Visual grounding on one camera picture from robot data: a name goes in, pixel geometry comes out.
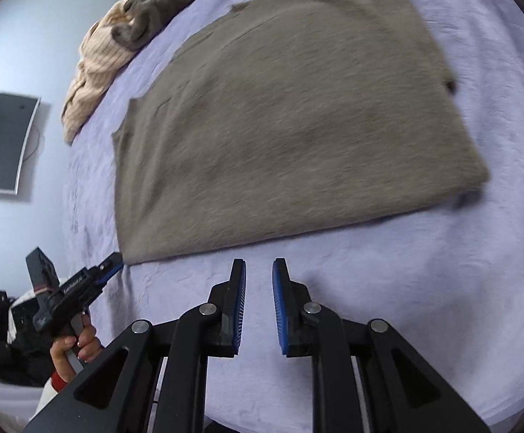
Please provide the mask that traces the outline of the person's left hand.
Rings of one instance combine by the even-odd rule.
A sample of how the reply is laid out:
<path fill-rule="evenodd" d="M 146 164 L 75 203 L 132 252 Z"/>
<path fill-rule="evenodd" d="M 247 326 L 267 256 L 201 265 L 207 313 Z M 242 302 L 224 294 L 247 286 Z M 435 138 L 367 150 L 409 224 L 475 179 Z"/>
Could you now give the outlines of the person's left hand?
<path fill-rule="evenodd" d="M 97 330 L 92 325 L 90 316 L 82 314 L 81 318 L 83 328 L 78 337 L 70 335 L 58 337 L 50 348 L 53 366 L 65 383 L 72 381 L 77 374 L 67 358 L 68 353 L 73 353 L 78 360 L 89 364 L 104 350 L 101 341 L 97 338 Z"/>

